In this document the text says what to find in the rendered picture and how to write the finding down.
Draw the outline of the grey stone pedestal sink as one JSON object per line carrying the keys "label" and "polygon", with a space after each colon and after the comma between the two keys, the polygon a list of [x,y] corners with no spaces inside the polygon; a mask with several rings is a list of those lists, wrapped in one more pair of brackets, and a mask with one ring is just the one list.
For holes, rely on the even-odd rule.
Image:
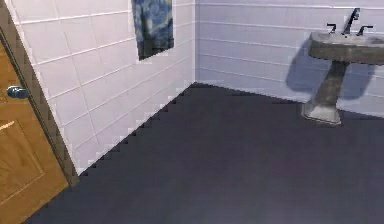
{"label": "grey stone pedestal sink", "polygon": [[330,69],[316,94],[302,106],[302,115],[311,120],[339,125],[336,108],[347,67],[351,63],[384,65],[384,36],[312,32],[308,55],[331,61]]}

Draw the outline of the brown wooden room door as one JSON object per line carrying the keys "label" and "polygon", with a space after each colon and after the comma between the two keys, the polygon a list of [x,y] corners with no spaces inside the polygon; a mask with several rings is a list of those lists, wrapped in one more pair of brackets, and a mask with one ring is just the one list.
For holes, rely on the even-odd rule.
{"label": "brown wooden room door", "polygon": [[[28,90],[26,99],[7,95]],[[5,0],[0,0],[0,224],[22,224],[79,182]]]}

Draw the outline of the dark round door knob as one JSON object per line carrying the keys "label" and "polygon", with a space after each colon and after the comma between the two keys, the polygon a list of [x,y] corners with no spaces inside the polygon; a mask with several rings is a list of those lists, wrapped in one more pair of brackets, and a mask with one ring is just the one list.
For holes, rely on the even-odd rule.
{"label": "dark round door knob", "polygon": [[11,98],[26,99],[29,97],[29,92],[21,86],[9,86],[7,88],[7,95]]}

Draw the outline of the blue painting wall picture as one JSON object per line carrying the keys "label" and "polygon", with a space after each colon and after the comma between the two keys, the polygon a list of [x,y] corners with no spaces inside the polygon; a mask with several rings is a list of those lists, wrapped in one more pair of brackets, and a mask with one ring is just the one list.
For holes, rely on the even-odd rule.
{"label": "blue painting wall picture", "polygon": [[131,0],[139,60],[174,47],[172,0]]}

